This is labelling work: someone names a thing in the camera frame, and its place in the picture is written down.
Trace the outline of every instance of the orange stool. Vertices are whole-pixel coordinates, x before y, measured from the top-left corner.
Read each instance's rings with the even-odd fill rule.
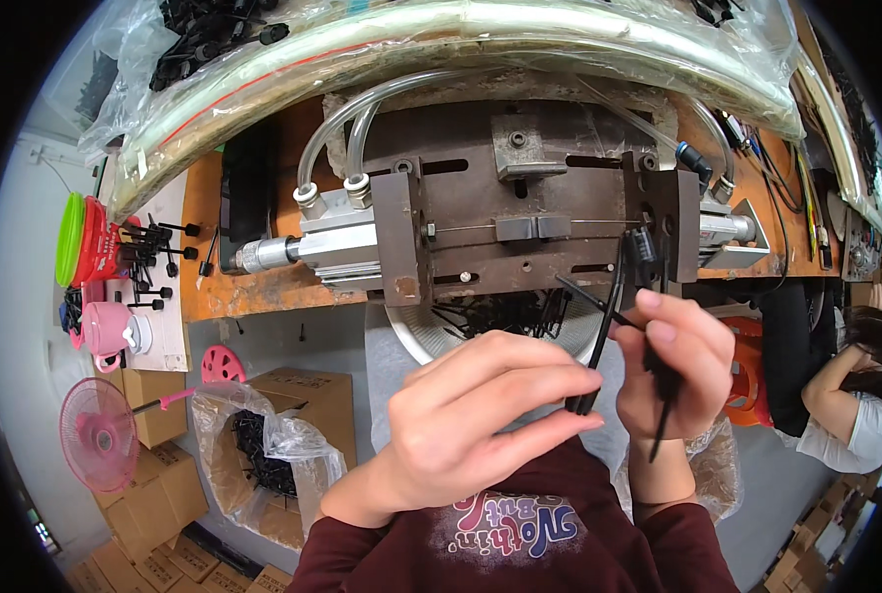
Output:
[[[738,426],[773,426],[761,363],[761,322],[750,317],[727,317],[721,321],[734,332],[732,393],[724,412]]]

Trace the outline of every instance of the orange wooden workbench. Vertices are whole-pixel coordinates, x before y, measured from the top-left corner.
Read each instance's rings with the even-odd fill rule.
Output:
[[[685,139],[707,157],[720,161],[716,142],[708,135],[708,130],[698,120],[696,114],[677,105],[678,137]],[[306,141],[316,127],[322,123],[321,98],[303,101],[272,116],[279,125],[284,138],[280,155],[280,174],[277,180],[279,207],[274,236],[292,234],[300,236],[300,211],[292,199],[296,189],[296,167]],[[790,152],[776,136],[764,134],[767,151],[786,174],[787,182],[794,195],[799,195],[800,185],[797,172],[792,170]],[[194,223],[201,226],[197,237],[182,238],[182,247],[197,247],[200,257],[207,254],[210,237],[220,211],[221,154],[210,153],[190,166],[184,197],[182,224]],[[316,160],[313,180],[321,192],[342,187],[342,180],[335,177],[329,168],[324,154]],[[761,219],[771,254],[752,267],[746,269],[700,269],[699,278],[746,278],[779,276],[783,270],[784,236],[774,206],[767,194],[764,178],[756,164],[741,156],[736,157],[735,183],[737,188],[732,196],[732,205],[745,197],[750,199],[754,211]],[[833,269],[824,272],[820,256],[810,258],[810,246],[806,217],[796,214],[781,205],[781,214],[787,225],[791,241],[791,276],[839,276],[839,244],[832,240]],[[220,273],[216,254],[211,260],[214,272],[204,278],[197,288],[197,268],[199,261],[181,262],[181,312],[186,323],[219,317],[240,317],[253,313],[307,308],[312,306],[331,306],[345,302],[364,302],[364,292],[336,294],[323,287],[311,269],[300,263],[290,267],[280,267],[259,274],[246,276],[226,276]]]

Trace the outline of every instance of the pink electric fan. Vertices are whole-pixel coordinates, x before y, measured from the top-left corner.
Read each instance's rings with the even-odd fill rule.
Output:
[[[246,381],[240,360],[223,345],[210,346],[201,379]],[[72,473],[92,492],[121,492],[132,479],[140,451],[134,416],[194,393],[185,389],[131,409],[124,394],[104,379],[87,378],[69,390],[58,418],[58,435]]]

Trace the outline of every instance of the white shirt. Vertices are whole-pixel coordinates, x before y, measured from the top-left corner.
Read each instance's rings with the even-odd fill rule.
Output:
[[[882,399],[854,393],[860,399],[850,444],[844,445],[813,417],[797,442],[797,451],[816,457],[842,473],[870,473],[882,466]]]

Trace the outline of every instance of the black hair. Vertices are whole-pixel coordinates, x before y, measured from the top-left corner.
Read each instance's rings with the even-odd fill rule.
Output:
[[[882,364],[882,310],[872,306],[851,306],[843,312],[846,345],[855,344]],[[844,391],[860,391],[882,399],[882,369],[850,373],[839,386]]]
[[[882,364],[882,310],[873,306],[851,306],[843,312],[847,345],[856,344]]]

